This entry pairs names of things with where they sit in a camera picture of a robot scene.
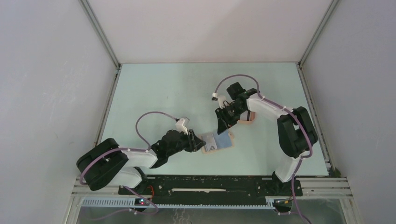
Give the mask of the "white credit card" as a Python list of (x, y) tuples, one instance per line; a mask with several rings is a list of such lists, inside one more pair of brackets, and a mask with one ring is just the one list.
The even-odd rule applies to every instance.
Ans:
[(216, 139), (213, 133), (206, 133), (202, 135), (202, 140), (206, 142), (204, 152), (212, 152), (218, 149)]

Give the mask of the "beige leather card holder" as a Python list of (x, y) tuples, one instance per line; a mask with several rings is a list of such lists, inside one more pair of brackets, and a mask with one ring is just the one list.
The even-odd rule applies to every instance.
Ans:
[[(208, 152), (208, 153), (215, 153), (215, 152), (218, 152), (223, 149), (234, 147), (234, 142), (233, 142), (234, 135), (230, 131), (225, 131), (220, 135), (218, 135), (217, 132), (213, 132), (213, 134), (215, 136), (218, 149), (215, 151), (212, 151), (212, 152)], [(204, 152), (204, 147), (201, 148), (200, 150), (202, 151), (202, 153), (208, 154), (208, 153)]]

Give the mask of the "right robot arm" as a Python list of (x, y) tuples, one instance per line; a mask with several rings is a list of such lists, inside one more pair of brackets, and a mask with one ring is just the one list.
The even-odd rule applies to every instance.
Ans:
[(277, 195), (284, 195), (290, 189), (290, 182), (299, 163), (312, 155), (312, 146), (318, 141), (318, 136), (306, 108), (288, 108), (281, 106), (261, 96), (255, 88), (245, 90), (236, 82), (227, 89), (232, 101), (219, 95), (216, 91), (212, 100), (217, 101), (219, 107), (215, 110), (218, 128), (222, 134), (235, 126), (245, 112), (254, 112), (276, 122), (278, 139), (284, 158), (275, 170), (277, 179), (272, 181), (272, 190)]

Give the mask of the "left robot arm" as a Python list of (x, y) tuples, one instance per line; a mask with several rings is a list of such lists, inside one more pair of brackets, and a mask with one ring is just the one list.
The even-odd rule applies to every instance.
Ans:
[(97, 191), (108, 185), (127, 186), (136, 194), (148, 188), (142, 168), (158, 168), (182, 151), (196, 152), (206, 145), (193, 130), (187, 133), (169, 130), (149, 149), (120, 147), (108, 138), (81, 156), (76, 166), (80, 183)]

